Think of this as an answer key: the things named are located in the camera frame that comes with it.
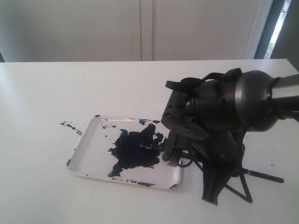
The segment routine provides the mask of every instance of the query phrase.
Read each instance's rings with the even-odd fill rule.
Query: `white table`
[[[287,60],[111,63],[0,63],[0,223],[298,223],[298,124],[278,122],[245,138],[245,168],[285,178],[246,176],[253,204],[224,189],[219,205],[201,200],[202,173],[184,170],[173,190],[69,174],[66,162],[95,114],[160,119],[166,80],[240,67],[273,77],[296,74]],[[241,189],[238,178],[229,182]]]

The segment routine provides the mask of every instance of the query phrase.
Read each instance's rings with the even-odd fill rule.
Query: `tabletop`
[[[262,70],[297,74],[287,60],[0,63],[0,223],[297,223],[298,125],[279,121],[248,133],[243,166],[285,179],[246,176],[249,204],[224,189],[219,205],[201,200],[202,173],[184,169],[171,190],[71,175],[66,162],[95,114],[161,119],[171,91],[167,80],[210,72]],[[229,184],[241,190],[240,180]]]

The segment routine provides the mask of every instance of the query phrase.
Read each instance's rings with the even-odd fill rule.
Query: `white wall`
[[[272,0],[0,0],[5,61],[253,58]]]

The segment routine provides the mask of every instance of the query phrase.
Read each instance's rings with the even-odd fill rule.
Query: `transparent tray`
[[[67,162],[71,174],[106,181],[171,189],[181,168],[162,160],[169,130],[157,120],[96,115]]]

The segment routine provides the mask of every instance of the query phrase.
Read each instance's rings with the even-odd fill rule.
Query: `clear plastic tray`
[[[160,121],[96,115],[67,162],[71,174],[106,181],[171,189],[181,168],[162,160],[169,130]]]

